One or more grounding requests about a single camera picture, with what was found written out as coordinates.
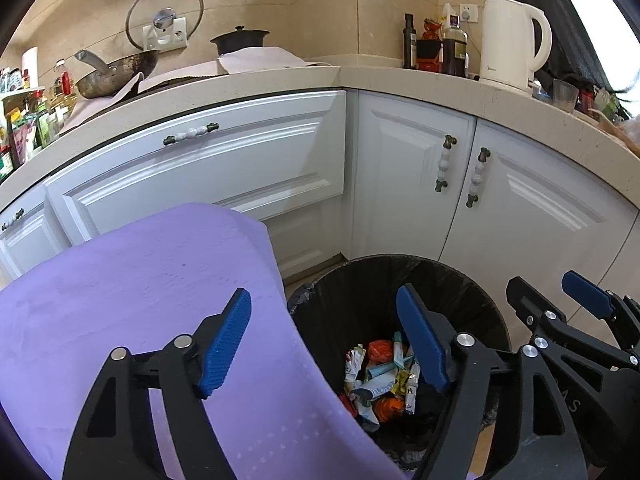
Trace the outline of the small orange plastic bag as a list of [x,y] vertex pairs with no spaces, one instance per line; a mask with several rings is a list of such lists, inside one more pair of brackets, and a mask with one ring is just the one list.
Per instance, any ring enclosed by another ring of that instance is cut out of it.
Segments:
[[378,422],[384,424],[405,411],[405,402],[394,396],[383,396],[373,403],[373,411]]

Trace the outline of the large red plastic bag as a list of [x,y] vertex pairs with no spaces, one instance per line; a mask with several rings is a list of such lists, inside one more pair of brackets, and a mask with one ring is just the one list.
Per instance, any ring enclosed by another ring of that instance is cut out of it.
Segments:
[[371,341],[367,348],[367,357],[371,366],[393,362],[393,341],[384,339]]

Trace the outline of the white patterned knotted wrapper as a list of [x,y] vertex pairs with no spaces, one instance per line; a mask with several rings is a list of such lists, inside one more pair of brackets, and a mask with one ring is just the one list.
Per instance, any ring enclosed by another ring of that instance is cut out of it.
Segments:
[[409,415],[413,415],[416,412],[416,396],[418,395],[420,373],[420,364],[414,361],[409,370],[406,383],[405,412]]

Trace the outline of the yellow knotted snack bag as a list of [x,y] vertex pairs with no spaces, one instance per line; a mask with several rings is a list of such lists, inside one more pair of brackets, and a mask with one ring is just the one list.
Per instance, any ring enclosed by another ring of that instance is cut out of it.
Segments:
[[408,370],[397,371],[392,390],[390,390],[396,398],[401,399],[406,396],[409,377],[410,372]]

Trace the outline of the teal white tube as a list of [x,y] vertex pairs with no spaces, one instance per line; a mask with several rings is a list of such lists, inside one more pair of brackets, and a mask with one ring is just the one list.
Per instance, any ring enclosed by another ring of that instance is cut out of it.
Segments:
[[401,333],[395,332],[393,339],[393,362],[398,370],[405,368],[404,346],[402,345]]

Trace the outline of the red label black bottle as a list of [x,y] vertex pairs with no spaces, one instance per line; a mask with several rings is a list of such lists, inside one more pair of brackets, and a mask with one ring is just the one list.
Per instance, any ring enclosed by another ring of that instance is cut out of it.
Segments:
[[340,399],[340,401],[344,405],[345,410],[348,411],[349,414],[351,414],[353,418],[356,418],[358,416],[358,410],[356,408],[356,404],[350,398],[350,396],[347,393],[341,393],[338,396],[338,398]]

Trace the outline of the purple tablecloth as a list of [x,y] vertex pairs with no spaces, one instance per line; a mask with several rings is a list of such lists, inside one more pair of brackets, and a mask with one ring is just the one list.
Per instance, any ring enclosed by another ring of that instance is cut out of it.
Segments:
[[1,403],[52,478],[108,354],[163,348],[235,289],[252,315],[206,413],[241,479],[397,479],[297,333],[262,222],[186,204],[67,249],[1,294]]

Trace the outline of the drinking glass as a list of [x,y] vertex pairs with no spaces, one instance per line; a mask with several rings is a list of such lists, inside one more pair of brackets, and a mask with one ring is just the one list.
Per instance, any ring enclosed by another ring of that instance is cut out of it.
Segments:
[[579,89],[562,79],[555,79],[553,81],[552,103],[553,105],[572,114],[575,109],[579,96]]

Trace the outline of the red box on counter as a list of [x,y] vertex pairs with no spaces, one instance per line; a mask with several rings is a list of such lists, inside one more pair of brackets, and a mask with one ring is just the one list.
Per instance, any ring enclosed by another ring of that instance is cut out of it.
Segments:
[[424,31],[420,39],[416,40],[416,68],[424,72],[440,72],[440,51],[442,50],[442,38],[440,38],[439,22],[426,18]]

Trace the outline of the dark olive oil bottle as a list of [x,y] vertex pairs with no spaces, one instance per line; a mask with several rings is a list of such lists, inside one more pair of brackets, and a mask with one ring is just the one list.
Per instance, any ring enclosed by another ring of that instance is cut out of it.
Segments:
[[404,67],[408,70],[416,69],[416,29],[414,28],[414,16],[411,13],[405,14]]

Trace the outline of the white spice rack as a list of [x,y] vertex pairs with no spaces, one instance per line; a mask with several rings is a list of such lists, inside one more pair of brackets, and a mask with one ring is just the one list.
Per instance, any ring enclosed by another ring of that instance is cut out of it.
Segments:
[[6,67],[1,71],[1,180],[42,150],[37,105],[41,87],[32,88],[28,73]]

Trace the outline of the cooking oil bottle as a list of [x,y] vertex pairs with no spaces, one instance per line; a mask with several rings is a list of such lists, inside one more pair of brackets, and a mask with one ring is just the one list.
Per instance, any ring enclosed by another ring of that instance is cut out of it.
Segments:
[[70,118],[77,103],[76,89],[72,73],[64,58],[56,61],[54,66],[55,80],[51,87],[51,107],[60,126]]

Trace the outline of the steel wok pan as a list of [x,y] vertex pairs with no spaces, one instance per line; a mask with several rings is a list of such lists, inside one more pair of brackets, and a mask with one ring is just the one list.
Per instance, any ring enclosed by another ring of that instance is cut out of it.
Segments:
[[91,73],[76,82],[79,93],[90,100],[114,96],[137,74],[141,74],[143,78],[149,77],[157,66],[160,50],[138,52],[111,63],[105,63],[89,50],[77,51],[75,58],[93,68]]

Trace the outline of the black clay pot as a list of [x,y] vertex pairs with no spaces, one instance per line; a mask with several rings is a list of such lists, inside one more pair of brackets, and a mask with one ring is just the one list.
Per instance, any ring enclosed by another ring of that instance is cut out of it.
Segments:
[[245,48],[260,48],[269,34],[269,30],[246,29],[243,25],[239,25],[233,32],[219,35],[210,42],[216,46],[219,55],[224,55]]

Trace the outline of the glass pot lid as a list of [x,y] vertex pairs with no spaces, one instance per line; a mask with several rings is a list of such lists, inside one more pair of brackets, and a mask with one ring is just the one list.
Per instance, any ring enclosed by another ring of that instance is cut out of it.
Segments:
[[163,6],[143,23],[141,39],[137,40],[132,36],[131,19],[142,0],[134,0],[125,18],[125,35],[128,42],[138,51],[168,52],[185,49],[204,18],[205,2],[196,1],[198,16],[192,27],[188,26],[186,18],[179,15],[173,6]]

